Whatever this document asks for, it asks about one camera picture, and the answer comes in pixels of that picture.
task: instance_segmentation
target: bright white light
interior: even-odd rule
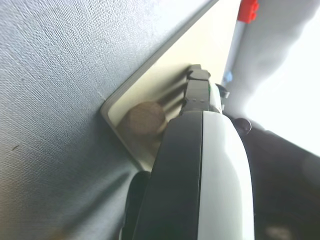
[[[320,156],[320,10],[246,108],[267,130]]]

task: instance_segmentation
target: beige board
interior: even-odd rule
[[[201,64],[202,69],[208,70],[212,83],[222,81],[240,2],[219,0],[114,102],[108,112],[102,107],[101,114],[116,132],[117,125],[131,108],[142,102],[158,101],[164,92],[184,81],[183,78],[177,81],[177,78],[192,64]],[[179,111],[176,109],[166,114],[167,120]],[[152,168],[154,158],[145,160],[134,157],[142,168]]]

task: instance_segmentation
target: dark gray panel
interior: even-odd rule
[[[1,1],[1,240],[112,239],[136,170],[99,108],[206,2]]]

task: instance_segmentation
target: brown round object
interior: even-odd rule
[[[133,107],[126,116],[127,126],[137,135],[154,135],[166,122],[163,108],[156,102],[143,102]]]

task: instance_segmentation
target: red toy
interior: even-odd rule
[[[240,4],[238,13],[238,21],[251,23],[257,17],[257,11],[259,9],[258,0],[243,0]]]

